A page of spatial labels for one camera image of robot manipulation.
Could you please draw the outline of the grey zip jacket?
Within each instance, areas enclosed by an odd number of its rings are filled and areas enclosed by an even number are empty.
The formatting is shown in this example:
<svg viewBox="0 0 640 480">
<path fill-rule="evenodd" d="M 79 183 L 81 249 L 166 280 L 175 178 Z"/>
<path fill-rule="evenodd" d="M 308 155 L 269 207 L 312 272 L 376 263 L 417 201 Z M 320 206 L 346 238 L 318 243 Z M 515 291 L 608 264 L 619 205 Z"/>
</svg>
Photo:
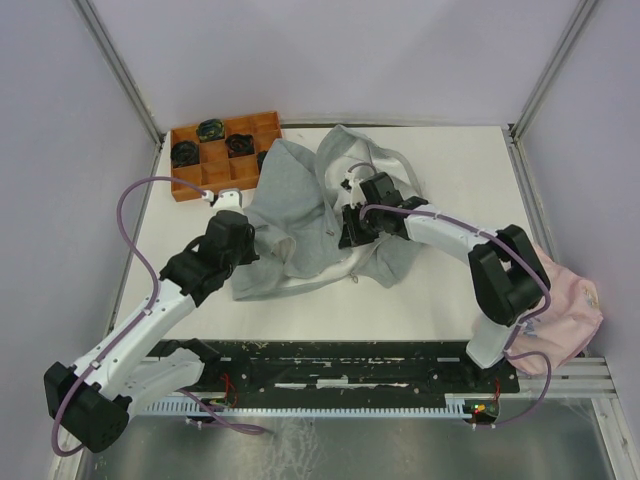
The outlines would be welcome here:
<svg viewBox="0 0 640 480">
<path fill-rule="evenodd" d="M 409 161 L 344 126 L 333 128 L 311 151 L 278 139 L 268 151 L 245 214 L 255 229 L 259 259 L 231 277 L 236 301 L 308 293 L 352 275 L 390 288 L 409 273 L 420 246 L 388 234 L 373 243 L 340 248 L 345 180 L 388 174 L 404 197 L 421 195 Z"/>
</svg>

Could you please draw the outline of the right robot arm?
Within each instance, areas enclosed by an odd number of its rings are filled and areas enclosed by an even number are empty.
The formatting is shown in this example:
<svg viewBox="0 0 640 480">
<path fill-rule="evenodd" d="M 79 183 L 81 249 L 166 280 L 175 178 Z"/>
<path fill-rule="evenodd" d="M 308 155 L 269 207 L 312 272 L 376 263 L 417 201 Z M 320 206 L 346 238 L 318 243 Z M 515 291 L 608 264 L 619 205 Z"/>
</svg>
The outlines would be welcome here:
<svg viewBox="0 0 640 480">
<path fill-rule="evenodd" d="M 371 244 L 382 235 L 434 247 L 470 269 L 483 313 L 458 368 L 467 389 L 481 391 L 509 348 L 518 321 L 538 304 L 550 305 L 551 282 L 526 232 L 509 225 L 486 230 L 449 216 L 418 196 L 404 198 L 384 172 L 359 178 L 350 168 L 340 184 L 341 249 Z"/>
</svg>

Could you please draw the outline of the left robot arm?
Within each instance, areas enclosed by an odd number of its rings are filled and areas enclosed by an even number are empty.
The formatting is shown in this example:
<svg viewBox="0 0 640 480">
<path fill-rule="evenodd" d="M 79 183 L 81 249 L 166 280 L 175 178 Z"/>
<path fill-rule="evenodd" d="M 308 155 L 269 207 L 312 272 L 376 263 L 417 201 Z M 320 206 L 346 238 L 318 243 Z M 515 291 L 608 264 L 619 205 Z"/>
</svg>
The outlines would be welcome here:
<svg viewBox="0 0 640 480">
<path fill-rule="evenodd" d="M 209 390 L 219 383 L 220 364 L 184 347 L 152 367 L 138 366 L 237 267 L 257 260 L 254 238 L 255 229 L 241 209 L 217 211 L 205 233 L 169 259 L 137 312 L 71 365 L 56 362 L 46 370 L 47 409 L 54 421 L 51 444 L 57 455 L 68 454 L 59 444 L 61 429 L 98 453 L 122 435 L 131 418 L 166 394 L 192 384 Z"/>
</svg>

